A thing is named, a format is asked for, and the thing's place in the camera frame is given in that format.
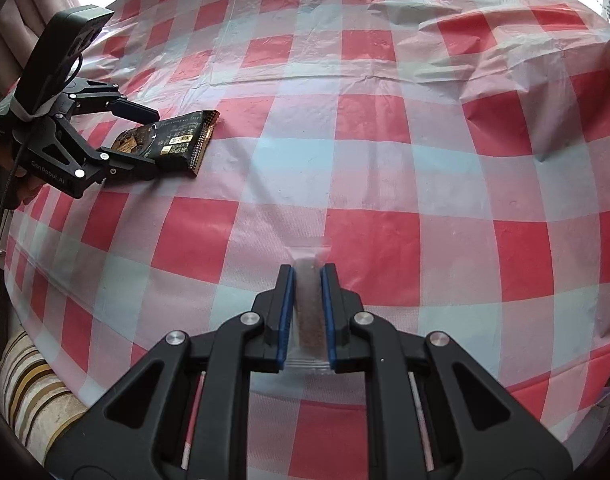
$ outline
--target black snack package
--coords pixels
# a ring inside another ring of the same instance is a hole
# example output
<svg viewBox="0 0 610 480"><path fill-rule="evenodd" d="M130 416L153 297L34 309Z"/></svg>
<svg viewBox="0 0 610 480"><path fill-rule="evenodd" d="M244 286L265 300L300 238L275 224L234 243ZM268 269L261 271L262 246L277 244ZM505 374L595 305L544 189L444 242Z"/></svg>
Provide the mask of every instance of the black snack package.
<svg viewBox="0 0 610 480"><path fill-rule="evenodd" d="M197 175L219 115L202 110L125 130L112 150L151 158L161 171L190 170Z"/></svg>

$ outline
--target plastic tablecloth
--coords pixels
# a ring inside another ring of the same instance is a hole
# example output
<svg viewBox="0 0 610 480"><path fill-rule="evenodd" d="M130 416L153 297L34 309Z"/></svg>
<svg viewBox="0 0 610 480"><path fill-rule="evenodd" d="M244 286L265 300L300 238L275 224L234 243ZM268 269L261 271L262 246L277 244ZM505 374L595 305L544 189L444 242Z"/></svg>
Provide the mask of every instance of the plastic tablecloth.
<svg viewBox="0 0 610 480"><path fill-rule="evenodd" d="M324 244L341 284L441 329L558 438L610 376L610 25L575 0L118 0L83 75L221 118L193 179L43 189L6 284L93 403ZM76 119L94 145L132 126ZM250 478L366 478L359 375L254 376Z"/></svg>

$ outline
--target human hand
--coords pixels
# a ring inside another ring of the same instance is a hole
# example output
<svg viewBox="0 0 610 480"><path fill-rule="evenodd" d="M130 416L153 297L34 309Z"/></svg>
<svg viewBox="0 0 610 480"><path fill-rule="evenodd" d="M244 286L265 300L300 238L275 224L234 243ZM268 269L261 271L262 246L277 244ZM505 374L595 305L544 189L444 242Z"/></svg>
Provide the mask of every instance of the human hand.
<svg viewBox="0 0 610 480"><path fill-rule="evenodd" d="M12 147L10 144L0 144L0 168L11 171L14 167L14 158L12 157ZM19 178L16 195L23 204L28 205L45 184L43 180L37 176L30 175L23 168L18 168L16 177Z"/></svg>

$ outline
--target striped cushion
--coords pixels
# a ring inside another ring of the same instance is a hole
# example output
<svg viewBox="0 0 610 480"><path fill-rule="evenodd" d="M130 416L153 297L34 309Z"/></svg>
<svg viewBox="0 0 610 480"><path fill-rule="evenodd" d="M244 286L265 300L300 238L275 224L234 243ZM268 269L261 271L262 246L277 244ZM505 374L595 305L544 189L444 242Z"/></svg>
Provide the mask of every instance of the striped cushion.
<svg viewBox="0 0 610 480"><path fill-rule="evenodd" d="M0 361L0 409L18 439L43 463L54 440L86 407L22 331L9 340Z"/></svg>

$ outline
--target metal bolt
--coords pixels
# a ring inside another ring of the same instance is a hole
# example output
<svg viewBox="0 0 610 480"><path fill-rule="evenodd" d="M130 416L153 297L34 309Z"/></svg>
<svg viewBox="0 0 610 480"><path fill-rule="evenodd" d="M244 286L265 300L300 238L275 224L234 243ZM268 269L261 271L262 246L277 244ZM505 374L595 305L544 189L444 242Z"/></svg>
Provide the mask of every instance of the metal bolt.
<svg viewBox="0 0 610 480"><path fill-rule="evenodd" d="M240 322L243 325L255 325L260 321L261 317L256 312L246 312L240 317Z"/></svg>
<svg viewBox="0 0 610 480"><path fill-rule="evenodd" d="M450 336L445 332L432 332L429 335L429 342L434 346L446 346L450 342Z"/></svg>
<svg viewBox="0 0 610 480"><path fill-rule="evenodd" d="M171 346L180 345L183 341L185 341L185 332L181 332L180 330L172 330L172 332L165 336L165 341Z"/></svg>
<svg viewBox="0 0 610 480"><path fill-rule="evenodd" d="M374 316L369 312L358 312L354 314L354 321L359 325L371 325L374 322Z"/></svg>

